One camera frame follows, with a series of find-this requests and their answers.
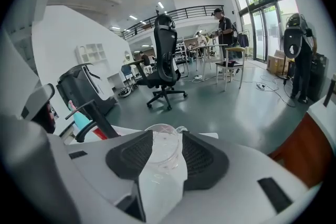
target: glass door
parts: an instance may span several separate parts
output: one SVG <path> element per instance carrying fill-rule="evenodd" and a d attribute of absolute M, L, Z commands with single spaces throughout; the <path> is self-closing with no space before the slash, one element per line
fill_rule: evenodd
<path fill-rule="evenodd" d="M 267 36 L 267 54 L 273 56 L 279 49 L 279 19 L 275 6 L 268 6 L 262 9 L 265 14 L 265 26 Z"/>
<path fill-rule="evenodd" d="M 259 61 L 266 61 L 266 35 L 265 35 L 265 20 L 261 10 L 252 13 L 255 26 L 255 58 Z"/>

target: red object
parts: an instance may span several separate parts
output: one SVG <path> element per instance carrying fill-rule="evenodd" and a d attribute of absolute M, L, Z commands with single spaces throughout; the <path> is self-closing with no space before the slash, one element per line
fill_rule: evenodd
<path fill-rule="evenodd" d="M 102 140 L 106 140 L 107 139 L 107 137 L 103 134 L 103 132 L 99 128 L 95 129 L 93 132 L 100 139 L 102 139 Z"/>

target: black pants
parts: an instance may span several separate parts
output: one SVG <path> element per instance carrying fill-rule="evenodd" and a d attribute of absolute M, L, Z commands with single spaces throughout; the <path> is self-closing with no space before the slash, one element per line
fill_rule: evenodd
<path fill-rule="evenodd" d="M 293 79 L 292 95 L 298 94 L 301 79 L 302 84 L 300 99 L 306 99 L 307 97 L 312 56 L 313 54 L 311 51 L 301 51 L 297 58 L 295 58 L 295 73 Z"/>

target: chair headrest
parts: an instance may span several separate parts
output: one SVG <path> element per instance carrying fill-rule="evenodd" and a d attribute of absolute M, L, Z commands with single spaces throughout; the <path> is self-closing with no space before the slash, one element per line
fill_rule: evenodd
<path fill-rule="evenodd" d="M 165 25 L 172 28 L 175 28 L 175 23 L 172 17 L 166 14 L 161 14 L 155 19 L 155 26 Z"/>

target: wooden panel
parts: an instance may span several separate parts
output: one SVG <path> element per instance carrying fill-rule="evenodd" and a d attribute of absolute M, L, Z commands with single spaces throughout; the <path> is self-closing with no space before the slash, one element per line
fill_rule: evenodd
<path fill-rule="evenodd" d="M 333 152 L 324 133 L 306 113 L 293 133 L 269 157 L 312 187 L 324 179 Z"/>

